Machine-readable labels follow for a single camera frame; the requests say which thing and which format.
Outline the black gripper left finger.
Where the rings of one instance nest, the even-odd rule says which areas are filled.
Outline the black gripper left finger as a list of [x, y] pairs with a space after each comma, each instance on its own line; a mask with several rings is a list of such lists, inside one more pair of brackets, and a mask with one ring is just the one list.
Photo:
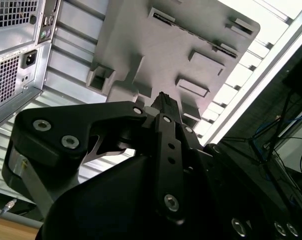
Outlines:
[[166, 97], [150, 111], [131, 101], [32, 108], [12, 131], [12, 173], [44, 219], [67, 191], [134, 158], [155, 165], [156, 195], [166, 191]]

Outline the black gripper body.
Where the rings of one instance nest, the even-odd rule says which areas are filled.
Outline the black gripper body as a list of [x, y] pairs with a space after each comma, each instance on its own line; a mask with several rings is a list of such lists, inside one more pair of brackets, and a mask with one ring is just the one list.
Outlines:
[[155, 164], [133, 157], [68, 190], [50, 208], [39, 240], [237, 240], [196, 168], [180, 172], [183, 184], [155, 192]]

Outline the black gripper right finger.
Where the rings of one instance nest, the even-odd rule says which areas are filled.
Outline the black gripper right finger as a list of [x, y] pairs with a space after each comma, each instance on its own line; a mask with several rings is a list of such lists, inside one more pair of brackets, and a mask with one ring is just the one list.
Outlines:
[[268, 190], [215, 144], [202, 147], [165, 98], [165, 235], [170, 240], [299, 240], [301, 226], [268, 167]]

